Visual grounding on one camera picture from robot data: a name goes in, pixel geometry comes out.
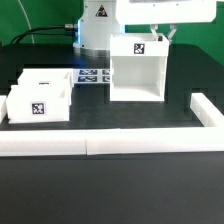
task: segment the open white box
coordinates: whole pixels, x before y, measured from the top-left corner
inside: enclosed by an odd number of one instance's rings
[[[169,41],[159,36],[111,35],[111,101],[164,101]]]
[[[69,121],[69,97],[63,82],[47,88],[11,86],[6,105],[10,123]]]
[[[38,82],[51,84],[56,80],[67,80],[69,89],[72,92],[74,80],[73,69],[68,68],[30,68],[23,69],[23,73],[18,78],[18,84],[28,84],[29,82]]]

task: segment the cable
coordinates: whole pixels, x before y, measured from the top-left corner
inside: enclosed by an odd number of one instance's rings
[[[25,16],[25,19],[26,19],[26,22],[27,22],[28,28],[31,30],[31,29],[32,29],[32,27],[31,27],[31,24],[30,24],[29,17],[28,17],[28,15],[27,15],[27,13],[26,13],[26,10],[25,10],[25,8],[24,8],[24,6],[23,6],[23,4],[22,4],[22,2],[21,2],[20,0],[17,0],[17,2],[19,3],[20,8],[21,8],[21,9],[22,9],[22,11],[23,11],[23,14],[24,14],[24,16]],[[34,43],[35,43],[35,41],[34,41],[34,37],[33,37],[33,35],[31,35],[31,39],[32,39],[32,43],[34,44]]]
[[[14,39],[21,37],[23,34],[16,36]],[[75,33],[35,33],[35,32],[30,32],[26,34],[28,35],[40,35],[40,36],[75,36]]]
[[[17,37],[13,38],[13,40],[11,41],[11,43],[13,43],[16,39],[16,44],[19,44],[20,41],[27,35],[29,35],[29,33],[33,33],[33,32],[36,32],[36,31],[42,31],[42,30],[56,30],[56,29],[64,29],[65,27],[64,26],[46,26],[46,27],[38,27],[38,28],[34,28],[34,29],[31,29],[31,30],[28,30],[27,32],[21,34],[21,35],[18,35]]]
[[[23,34],[20,34],[16,37],[14,37],[12,39],[12,41],[10,42],[10,44],[13,44],[14,41],[15,44],[19,44],[20,41],[26,37],[27,35],[42,35],[41,33],[36,33],[38,31],[43,31],[43,30],[59,30],[59,29],[63,29],[65,30],[65,34],[66,36],[74,36],[75,35],[75,32],[77,32],[78,30],[78,25],[77,24],[65,24],[65,25],[56,25],[56,26],[44,26],[44,27],[37,27],[37,28],[34,28],[34,29],[30,29],[28,31],[26,31],[25,33]]]

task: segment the black table surface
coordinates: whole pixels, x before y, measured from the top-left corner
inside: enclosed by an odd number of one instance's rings
[[[0,94],[24,67],[37,66],[108,68],[109,59],[74,56],[70,46],[5,46]],[[210,56],[174,45],[165,103],[110,103],[106,85],[75,86],[72,122],[11,126],[6,119],[0,129],[201,126],[190,94],[205,93],[222,111],[223,85],[224,68]],[[223,174],[223,152],[1,158],[0,224],[221,224]]]

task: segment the warning label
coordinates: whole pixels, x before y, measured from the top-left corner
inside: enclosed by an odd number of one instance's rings
[[[105,10],[103,5],[100,6],[99,10],[96,13],[96,16],[97,17],[108,17],[107,16],[107,12],[106,12],[106,10]]]

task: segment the black cable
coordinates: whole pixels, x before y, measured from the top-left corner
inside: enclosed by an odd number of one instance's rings
[[[13,44],[16,40],[15,44],[19,44],[20,41],[26,37],[27,35],[35,34],[35,35],[54,35],[54,34],[40,34],[36,33],[37,31],[43,31],[43,30],[58,30],[58,29],[64,29],[65,30],[65,36],[75,36],[75,32],[78,31],[78,25],[77,24],[65,24],[65,25],[57,25],[57,26],[44,26],[44,27],[37,27],[30,29],[26,31],[23,34],[20,34],[12,39],[10,44]]]
[[[20,34],[18,36],[16,36],[11,42],[10,44],[13,44],[14,40],[23,36],[24,34]],[[35,33],[35,32],[30,32],[27,33],[26,36],[28,35],[43,35],[43,36],[75,36],[75,33]]]
[[[31,32],[36,32],[36,31],[42,31],[42,30],[56,30],[56,29],[65,29],[64,25],[58,25],[58,26],[44,26],[44,27],[37,27],[31,30],[26,31],[25,33],[18,35],[17,37],[13,38],[11,41],[11,44],[16,40],[16,44],[19,44],[20,41],[27,35],[29,35]]]

